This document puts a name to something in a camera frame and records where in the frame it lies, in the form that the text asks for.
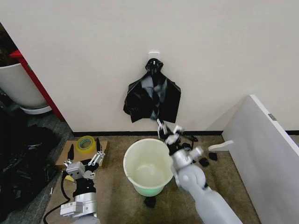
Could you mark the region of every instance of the floor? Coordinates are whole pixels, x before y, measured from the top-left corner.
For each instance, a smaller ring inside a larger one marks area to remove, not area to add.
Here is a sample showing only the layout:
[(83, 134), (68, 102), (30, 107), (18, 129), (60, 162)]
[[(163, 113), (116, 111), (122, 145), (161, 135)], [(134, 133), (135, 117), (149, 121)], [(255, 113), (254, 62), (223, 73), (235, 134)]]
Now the floor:
[[(43, 117), (32, 117), (29, 119), (28, 124), (48, 127), (61, 139), (57, 147), (49, 154), (49, 159), (52, 161), (58, 158), (65, 141), (74, 138), (68, 125), (65, 122), (60, 122), (51, 113)], [(299, 144), (299, 136), (291, 137)], [(101, 137), (101, 140), (109, 141), (106, 168), (97, 170), (97, 178), (95, 179), (98, 215), (101, 223), (202, 223), (195, 210), (194, 200), (187, 192), (179, 190), (173, 179), (157, 196), (155, 208), (147, 208), (144, 205), (144, 197), (139, 195), (126, 179), (122, 167), (123, 156), (127, 148), (136, 140), (142, 138), (146, 138), (146, 136)], [(198, 139), (199, 142), (195, 145), (202, 146), (206, 155), (208, 146), (223, 142), (221, 136), (198, 136)], [(210, 165), (202, 168), (208, 185), (225, 198), (244, 224), (260, 223), (230, 154), (228, 152), (218, 152), (217, 155), (218, 161), (210, 160)], [(41, 223), (50, 200), (50, 189), (56, 185), (57, 179), (60, 181), (59, 178), (60, 176), (57, 175), (57, 178), (52, 180), (27, 206), (10, 213), (3, 224)], [(64, 185), (67, 194), (71, 195), (75, 185), (69, 181), (66, 181)], [(54, 187), (54, 193), (46, 211), (63, 201), (58, 185), (58, 187)], [(49, 215), (47, 220), (49, 224), (68, 224), (74, 221), (60, 217), (59, 210)]]

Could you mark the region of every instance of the white trash can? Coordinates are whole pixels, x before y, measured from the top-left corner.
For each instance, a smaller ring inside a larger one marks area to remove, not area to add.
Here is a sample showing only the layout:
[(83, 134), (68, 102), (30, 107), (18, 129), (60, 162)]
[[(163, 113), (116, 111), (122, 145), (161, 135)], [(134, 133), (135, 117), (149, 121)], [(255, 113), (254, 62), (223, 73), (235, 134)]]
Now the white trash can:
[(172, 159), (168, 147), (157, 139), (135, 142), (126, 151), (123, 169), (136, 191), (155, 196), (172, 179)]

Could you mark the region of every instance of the potted plant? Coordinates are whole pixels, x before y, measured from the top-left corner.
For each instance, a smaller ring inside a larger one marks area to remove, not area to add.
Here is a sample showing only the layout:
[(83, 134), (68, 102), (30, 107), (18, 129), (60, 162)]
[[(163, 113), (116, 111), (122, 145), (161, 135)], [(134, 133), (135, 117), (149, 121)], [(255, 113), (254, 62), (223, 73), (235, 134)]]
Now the potted plant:
[(28, 114), (51, 110), (22, 65), (9, 55), (17, 47), (0, 23), (0, 89)]

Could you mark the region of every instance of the packing tape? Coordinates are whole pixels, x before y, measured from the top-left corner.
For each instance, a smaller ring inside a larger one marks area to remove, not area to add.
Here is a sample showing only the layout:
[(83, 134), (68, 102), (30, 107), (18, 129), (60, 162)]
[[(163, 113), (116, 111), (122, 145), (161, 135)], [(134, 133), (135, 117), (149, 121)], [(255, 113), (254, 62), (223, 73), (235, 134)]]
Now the packing tape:
[(83, 136), (76, 142), (76, 149), (80, 153), (95, 152), (96, 143), (92, 136)]

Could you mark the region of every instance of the cardboard box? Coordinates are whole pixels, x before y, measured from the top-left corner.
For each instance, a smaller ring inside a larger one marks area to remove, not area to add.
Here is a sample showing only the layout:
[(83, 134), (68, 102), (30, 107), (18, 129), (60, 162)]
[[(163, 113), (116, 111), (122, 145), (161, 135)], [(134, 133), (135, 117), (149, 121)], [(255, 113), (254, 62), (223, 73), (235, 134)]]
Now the cardboard box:
[[(66, 168), (66, 166), (64, 165), (64, 161), (67, 160), (67, 153), (69, 152), (71, 145), (74, 144), (74, 162), (78, 162), (78, 161), (82, 161), (82, 160), (87, 160), (87, 159), (92, 159), (93, 156), (97, 153), (97, 149), (94, 150), (94, 152), (90, 152), (90, 153), (80, 153), (76, 150), (76, 142), (77, 140), (67, 140), (64, 148), (59, 156), (59, 158), (56, 161), (56, 166), (58, 166), (60, 169), (64, 169)], [(106, 156), (107, 156), (107, 152), (108, 152), (108, 142), (107, 141), (100, 141), (100, 144), (102, 146), (102, 151), (106, 154), (103, 161), (99, 164), (99, 168), (104, 168), (105, 166), (105, 161), (106, 161)]]

